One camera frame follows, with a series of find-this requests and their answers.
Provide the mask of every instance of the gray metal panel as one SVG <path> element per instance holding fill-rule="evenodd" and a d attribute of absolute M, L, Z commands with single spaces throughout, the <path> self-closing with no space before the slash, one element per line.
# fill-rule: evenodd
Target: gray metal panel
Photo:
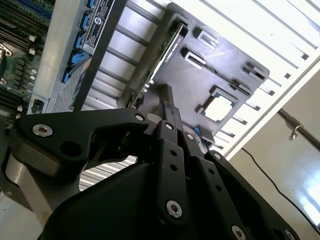
<path fill-rule="evenodd" d="M 121 79 L 129 80 L 135 67 L 119 57 L 106 52 L 100 67 L 102 72 L 111 73 Z"/>
<path fill-rule="evenodd" d="M 79 22 L 83 18 L 87 2 L 87 0 L 55 1 L 28 114 L 32 112 L 35 99 L 44 102 L 43 112 L 45 113 L 53 90 L 58 85 L 63 85 L 61 80 L 68 65 L 79 31 Z"/>
<path fill-rule="evenodd" d="M 73 67 L 70 72 L 71 77 L 66 83 L 57 80 L 52 91 L 46 113 L 63 113 L 70 111 L 70 106 L 74 101 L 74 93 L 85 77 L 91 58 L 78 66 Z"/>
<path fill-rule="evenodd" d="M 151 40 L 157 29 L 156 24 L 128 7 L 124 9 L 118 24 L 147 42 Z"/>
<path fill-rule="evenodd" d="M 118 31 L 114 32 L 109 48 L 116 50 L 136 62 L 139 62 L 146 50 L 145 46 Z"/>

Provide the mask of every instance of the screw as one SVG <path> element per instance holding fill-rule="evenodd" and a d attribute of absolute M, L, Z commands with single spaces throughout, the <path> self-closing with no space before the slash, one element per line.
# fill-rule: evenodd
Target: screw
<path fill-rule="evenodd" d="M 39 137 L 43 137 L 43 138 L 49 137 L 54 133 L 54 131 L 52 130 L 51 127 L 44 125 L 44 124 L 34 125 L 32 128 L 32 132 L 35 135 L 37 135 Z"/>
<path fill-rule="evenodd" d="M 285 233 L 287 234 L 287 236 L 291 239 L 291 240 L 296 240 L 295 237 L 292 235 L 292 233 L 289 230 L 284 230 Z"/>
<path fill-rule="evenodd" d="M 166 203 L 166 210 L 175 219 L 181 218 L 182 216 L 182 208 L 175 201 L 172 201 L 172 200 L 168 201 Z"/>
<path fill-rule="evenodd" d="M 170 129 L 170 130 L 174 129 L 174 127 L 171 126 L 169 123 L 166 123 L 165 126 L 166 126 L 168 129 Z"/>
<path fill-rule="evenodd" d="M 217 153 L 214 153 L 213 156 L 214 156 L 215 159 L 221 160 L 221 157 Z"/>
<path fill-rule="evenodd" d="M 4 80 L 3 78 L 0 78 L 0 85 L 6 85 L 7 81 Z"/>
<path fill-rule="evenodd" d="M 240 227 L 232 226 L 232 232 L 237 240 L 246 240 L 246 235 Z"/>
<path fill-rule="evenodd" d="M 291 133 L 290 137 L 288 138 L 289 141 L 293 141 L 296 139 L 296 137 L 298 136 L 298 134 L 295 134 L 294 132 Z"/>
<path fill-rule="evenodd" d="M 192 136 L 192 135 L 191 135 L 191 134 L 189 134 L 189 133 L 188 133 L 186 136 L 187 136 L 187 137 L 188 137 L 188 139 L 190 139 L 190 140 L 194 140 L 194 139 L 195 139 L 195 138 L 194 138 L 194 136 Z"/>
<path fill-rule="evenodd" d="M 139 121 L 144 121 L 145 118 L 143 116 L 141 116 L 140 114 L 136 114 L 135 118 L 138 119 Z"/>

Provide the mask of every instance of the metal rod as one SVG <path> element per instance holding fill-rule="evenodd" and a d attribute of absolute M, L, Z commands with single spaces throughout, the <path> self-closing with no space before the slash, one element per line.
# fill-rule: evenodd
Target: metal rod
<path fill-rule="evenodd" d="M 291 116 L 282 108 L 278 111 L 278 114 L 283 118 L 285 124 L 292 130 L 293 133 L 297 132 L 298 134 L 301 134 L 305 140 L 307 140 L 315 149 L 320 152 L 320 141 L 308 130 L 306 130 L 301 122 L 299 122 L 296 118 Z"/>

